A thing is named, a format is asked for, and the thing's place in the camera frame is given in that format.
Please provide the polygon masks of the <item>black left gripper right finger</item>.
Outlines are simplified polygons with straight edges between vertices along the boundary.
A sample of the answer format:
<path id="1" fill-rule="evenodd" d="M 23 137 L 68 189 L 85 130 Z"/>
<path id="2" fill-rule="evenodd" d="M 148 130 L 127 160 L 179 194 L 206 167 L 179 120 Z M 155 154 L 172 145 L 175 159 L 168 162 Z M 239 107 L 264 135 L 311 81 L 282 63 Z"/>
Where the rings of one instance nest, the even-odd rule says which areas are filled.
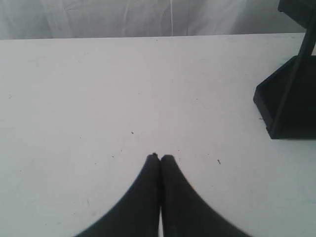
<path id="1" fill-rule="evenodd" d="M 174 156 L 160 160 L 165 237 L 246 237 L 248 234 L 213 210 L 192 188 Z"/>

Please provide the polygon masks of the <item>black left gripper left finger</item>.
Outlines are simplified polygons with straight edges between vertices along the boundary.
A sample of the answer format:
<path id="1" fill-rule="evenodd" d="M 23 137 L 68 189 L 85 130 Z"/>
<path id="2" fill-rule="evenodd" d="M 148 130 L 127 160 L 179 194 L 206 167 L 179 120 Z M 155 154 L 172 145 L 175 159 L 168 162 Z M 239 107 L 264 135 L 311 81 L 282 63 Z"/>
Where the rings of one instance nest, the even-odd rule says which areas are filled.
<path id="1" fill-rule="evenodd" d="M 147 156 L 124 196 L 80 237 L 157 237 L 160 214 L 160 160 Z"/>

